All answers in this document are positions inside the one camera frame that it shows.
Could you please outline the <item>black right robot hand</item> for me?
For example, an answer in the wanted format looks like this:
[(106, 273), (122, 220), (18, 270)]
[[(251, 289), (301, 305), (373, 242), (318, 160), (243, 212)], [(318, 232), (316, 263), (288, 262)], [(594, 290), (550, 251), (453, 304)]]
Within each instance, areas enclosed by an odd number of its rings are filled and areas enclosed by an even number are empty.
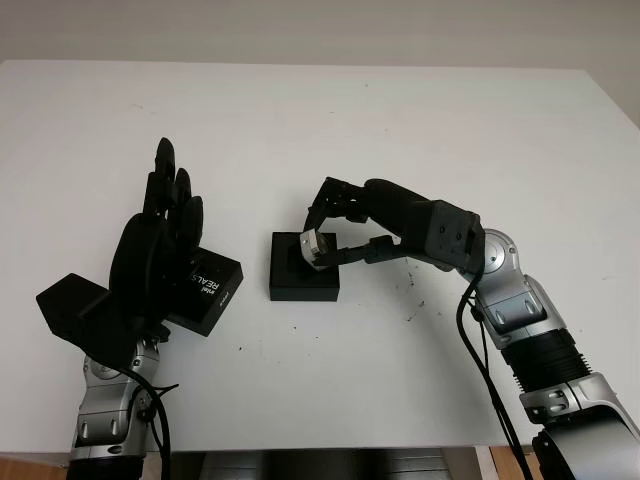
[[(363, 186), (328, 177), (322, 183), (299, 235), (302, 257), (315, 270), (355, 263), (379, 263), (401, 257), (427, 261), (422, 237), (409, 236), (410, 209), (429, 201), (397, 184), (369, 179)], [(320, 227), (328, 218), (345, 218), (353, 223), (374, 221), (389, 233), (375, 237), (365, 245), (338, 249), (331, 247)]]

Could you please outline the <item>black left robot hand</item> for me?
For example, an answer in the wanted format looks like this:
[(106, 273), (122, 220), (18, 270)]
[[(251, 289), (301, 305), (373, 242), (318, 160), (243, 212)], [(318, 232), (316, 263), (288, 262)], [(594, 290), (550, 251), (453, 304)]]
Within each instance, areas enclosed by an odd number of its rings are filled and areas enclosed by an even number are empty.
[(177, 168), (172, 142), (160, 139), (147, 176), (142, 211), (126, 223), (114, 254), (109, 289), (134, 335), (168, 340), (163, 325), (178, 286), (193, 271), (204, 223), (202, 198)]

